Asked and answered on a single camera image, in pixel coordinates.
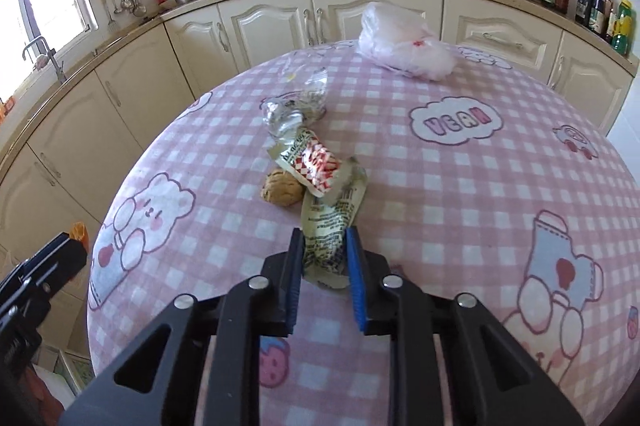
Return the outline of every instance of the soy sauce bottle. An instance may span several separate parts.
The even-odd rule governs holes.
[[[578,6],[575,11],[575,21],[589,27],[589,20],[591,19],[591,9],[593,8],[594,0],[578,0]]]

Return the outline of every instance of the cream cabinet door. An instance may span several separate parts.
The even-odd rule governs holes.
[[[81,310],[82,300],[67,294],[64,290],[53,296],[51,310],[38,328],[43,342],[66,350]]]
[[[562,30],[535,16],[486,0],[444,0],[442,41],[502,57],[545,84]]]
[[[95,72],[143,149],[194,101],[162,25],[117,51]]]
[[[90,249],[100,231],[92,218],[55,180],[28,146],[24,146],[0,184],[0,242],[12,258],[23,261],[36,254],[78,221],[89,232]],[[79,298],[86,294],[87,266],[64,289]]]
[[[46,116],[29,145],[47,170],[103,221],[122,181],[142,155],[95,72]]]
[[[178,16],[164,26],[196,97],[238,74],[218,6]]]
[[[418,12],[440,37],[442,0],[313,0],[319,43],[355,40],[362,31],[362,11],[371,2],[386,2]]]
[[[603,135],[609,133],[633,77],[605,54],[568,32],[562,35],[550,86]]]
[[[238,72],[316,44],[311,0],[229,0],[218,7]]]

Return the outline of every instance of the table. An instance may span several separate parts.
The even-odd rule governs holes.
[[[364,247],[424,291],[475,294],[599,424],[640,365],[638,187],[545,85],[452,51],[453,74],[434,83],[363,60],[353,42],[320,46],[241,73],[181,114],[124,180],[97,238],[96,371],[176,295],[226,293],[287,249],[300,206],[259,197],[273,168],[260,102],[287,92],[287,58],[310,59],[329,73],[314,129],[369,174]],[[262,424],[386,424],[388,339],[358,333],[348,293],[303,282],[294,335],[263,340],[261,356]]]

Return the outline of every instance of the white plastic bag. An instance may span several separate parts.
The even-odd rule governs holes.
[[[358,52],[385,68],[430,80],[446,78],[457,59],[419,14],[378,2],[362,14]]]

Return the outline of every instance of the plastic wrapper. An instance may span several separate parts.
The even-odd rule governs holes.
[[[430,80],[446,78],[457,60],[419,14],[377,2],[362,14],[358,52],[379,66]]]
[[[326,69],[311,70],[287,59],[283,74],[287,91],[262,102],[262,114],[269,133],[277,142],[291,144],[300,126],[311,126],[326,112]]]
[[[353,224],[367,189],[367,173],[351,157],[351,183],[334,206],[305,193],[302,203],[302,232],[305,235],[304,277],[307,281],[332,289],[349,285],[344,232]]]
[[[353,173],[351,161],[341,161],[310,129],[299,126],[291,143],[279,141],[270,157],[326,205],[335,205]]]

